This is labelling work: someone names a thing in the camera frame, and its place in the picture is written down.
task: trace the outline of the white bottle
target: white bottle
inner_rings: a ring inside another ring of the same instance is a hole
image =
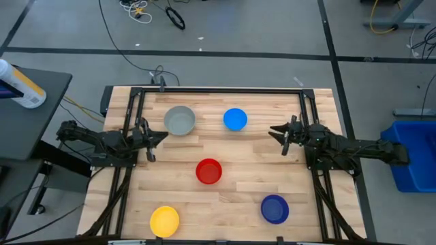
[[[47,98],[46,91],[2,59],[0,59],[0,79],[24,94],[22,97],[12,98],[23,107],[36,108],[42,105]]]

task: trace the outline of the dark blue bowl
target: dark blue bowl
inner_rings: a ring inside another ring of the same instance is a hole
[[[261,205],[262,216],[272,224],[281,224],[289,216],[289,206],[279,195],[265,197]]]
[[[224,124],[232,131],[240,131],[247,124],[247,115],[239,108],[229,109],[224,114]]]

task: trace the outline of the concrete floor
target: concrete floor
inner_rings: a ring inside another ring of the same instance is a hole
[[[27,2],[0,1],[0,43],[6,39]],[[337,55],[409,57],[406,44],[410,30],[374,35],[361,25],[369,16],[370,5],[361,5],[357,0],[324,0],[324,3]],[[164,1],[157,4],[164,6]],[[120,49],[199,51],[201,48],[214,52],[258,53],[258,58],[129,56],[135,64],[150,69],[163,65],[166,70],[177,74],[185,86],[299,87],[293,80],[297,77],[308,88],[332,88],[345,132],[339,93],[328,59],[262,58],[262,53],[328,58],[316,0],[191,0],[190,4],[172,3],[187,23],[184,31],[172,26],[165,14],[152,5],[147,8],[147,12],[153,15],[153,21],[148,25],[129,19],[115,0],[102,0],[102,5]],[[428,18],[436,25],[434,9],[434,1],[425,1],[415,16]],[[395,5],[380,6],[377,15],[396,11]],[[414,42],[422,40],[428,30],[417,30]],[[36,0],[8,47],[55,48],[55,52],[71,48],[114,50],[104,29],[97,0]],[[73,74],[67,95],[93,110],[99,109],[99,98],[105,85],[146,84],[150,80],[148,72],[132,67],[119,55],[8,51],[13,50],[6,49],[2,59],[22,67]],[[394,108],[420,107],[425,86],[436,72],[436,65],[431,64],[340,62],[339,68],[356,137],[368,140],[378,138],[380,131],[395,121]],[[168,84],[175,84],[172,76],[167,76],[166,80]],[[434,94],[434,89],[431,89],[427,101],[429,107],[436,106]],[[87,127],[101,131],[101,124],[69,104],[64,106]],[[62,121],[71,119],[59,108],[43,140],[58,145],[56,130]],[[434,244],[436,195],[400,193],[387,165],[365,160],[362,165],[369,200],[364,216],[370,216],[368,210],[371,210],[373,221],[365,224],[369,238],[399,244]],[[27,210],[31,198],[32,195],[24,210]],[[48,223],[83,200],[84,194],[49,190],[42,201],[48,208],[47,213],[39,216],[20,214],[10,238]],[[73,237],[79,218],[80,210],[51,228],[17,242]]]

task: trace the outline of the blue bin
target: blue bin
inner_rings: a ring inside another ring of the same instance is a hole
[[[400,142],[409,153],[410,165],[390,167],[398,190],[436,193],[436,122],[396,121],[381,138]]]

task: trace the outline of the wooden tabletop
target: wooden tabletop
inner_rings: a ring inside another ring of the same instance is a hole
[[[114,87],[104,130],[123,127],[129,91],[127,86]],[[341,133],[332,91],[314,91],[320,122]],[[169,135],[155,150],[154,163],[147,162],[145,151],[140,151],[131,177],[122,238],[154,239],[151,214],[159,206],[172,206],[180,225],[170,239],[274,241],[283,236],[285,241],[321,241],[304,150],[292,144],[284,157],[279,143],[268,135],[269,126],[282,125],[291,115],[300,114],[298,95],[147,93],[142,115],[152,130],[166,131],[164,115],[176,105],[195,112],[196,126],[189,135]],[[247,126],[239,132],[223,125],[224,112],[234,107],[248,115]],[[205,185],[196,178],[196,165],[205,158],[217,159],[222,165],[217,184]],[[113,171],[103,170],[90,183],[78,234],[105,208]],[[352,178],[344,171],[330,173],[339,211],[356,233],[366,237]],[[290,207],[288,219],[280,225],[268,223],[260,212],[263,198],[272,193],[282,196]],[[333,237],[331,222],[328,226]]]

